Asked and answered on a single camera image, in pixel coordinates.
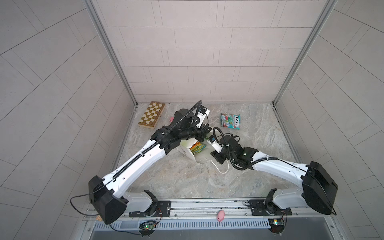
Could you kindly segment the orange candy bag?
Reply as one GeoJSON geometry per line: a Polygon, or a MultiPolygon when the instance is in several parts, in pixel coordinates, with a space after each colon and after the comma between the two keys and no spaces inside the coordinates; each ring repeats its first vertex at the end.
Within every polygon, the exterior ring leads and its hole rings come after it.
{"type": "Polygon", "coordinates": [[[190,147],[190,151],[193,155],[200,153],[206,147],[205,144],[197,141],[192,147],[190,147]]]}

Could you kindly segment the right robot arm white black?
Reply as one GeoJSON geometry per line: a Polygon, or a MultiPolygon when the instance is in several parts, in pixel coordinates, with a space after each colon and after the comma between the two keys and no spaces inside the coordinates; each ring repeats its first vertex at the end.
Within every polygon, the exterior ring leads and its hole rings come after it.
{"type": "Polygon", "coordinates": [[[228,160],[239,171],[261,171],[295,185],[290,189],[270,190],[260,205],[268,214],[288,215],[292,208],[311,208],[323,215],[335,214],[338,186],[321,164],[288,162],[254,148],[243,148],[233,135],[225,135],[220,140],[212,135],[208,143],[214,148],[211,155],[220,164],[228,160]]]}

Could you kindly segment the teal mint candy bag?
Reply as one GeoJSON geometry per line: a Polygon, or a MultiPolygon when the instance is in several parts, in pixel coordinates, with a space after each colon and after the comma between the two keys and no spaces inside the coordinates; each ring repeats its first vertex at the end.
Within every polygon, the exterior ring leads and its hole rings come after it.
{"type": "Polygon", "coordinates": [[[240,115],[223,114],[221,113],[221,126],[224,128],[239,130],[241,126],[240,115]]]}

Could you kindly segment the white paper bag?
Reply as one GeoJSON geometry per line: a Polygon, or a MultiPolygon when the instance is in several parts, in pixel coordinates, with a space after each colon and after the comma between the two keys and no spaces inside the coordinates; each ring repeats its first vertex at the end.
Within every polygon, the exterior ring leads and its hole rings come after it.
{"type": "Polygon", "coordinates": [[[229,163],[226,161],[226,171],[222,172],[218,167],[219,162],[217,162],[211,155],[211,152],[215,153],[216,150],[207,140],[204,140],[203,142],[199,142],[196,139],[182,140],[180,145],[177,147],[177,150],[198,164],[213,164],[220,174],[225,175],[229,171],[229,163]]]}

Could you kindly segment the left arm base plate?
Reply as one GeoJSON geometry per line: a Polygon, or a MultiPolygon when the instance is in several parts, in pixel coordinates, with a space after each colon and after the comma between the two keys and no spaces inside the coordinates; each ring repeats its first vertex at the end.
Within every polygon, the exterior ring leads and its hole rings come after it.
{"type": "Polygon", "coordinates": [[[171,210],[171,201],[157,201],[152,203],[144,212],[130,212],[130,218],[154,218],[154,217],[169,217],[171,210]]]}

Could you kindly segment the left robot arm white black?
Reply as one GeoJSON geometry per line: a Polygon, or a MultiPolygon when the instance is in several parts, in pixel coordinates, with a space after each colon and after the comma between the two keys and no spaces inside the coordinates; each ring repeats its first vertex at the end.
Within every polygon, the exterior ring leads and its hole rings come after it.
{"type": "Polygon", "coordinates": [[[211,131],[211,127],[203,123],[209,113],[204,106],[176,111],[173,122],[156,130],[132,158],[104,177],[95,176],[89,181],[90,202],[106,225],[125,213],[141,212],[148,217],[156,213],[158,200],[153,193],[145,190],[128,194],[127,189],[182,140],[203,142],[211,131]]]}

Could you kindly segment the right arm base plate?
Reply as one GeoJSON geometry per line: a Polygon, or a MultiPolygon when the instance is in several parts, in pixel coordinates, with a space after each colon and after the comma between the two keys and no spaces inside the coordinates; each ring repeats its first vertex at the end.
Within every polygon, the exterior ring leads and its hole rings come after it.
{"type": "Polygon", "coordinates": [[[252,216],[290,216],[290,208],[280,209],[273,202],[266,202],[265,199],[248,200],[245,206],[251,209],[252,216]]]}

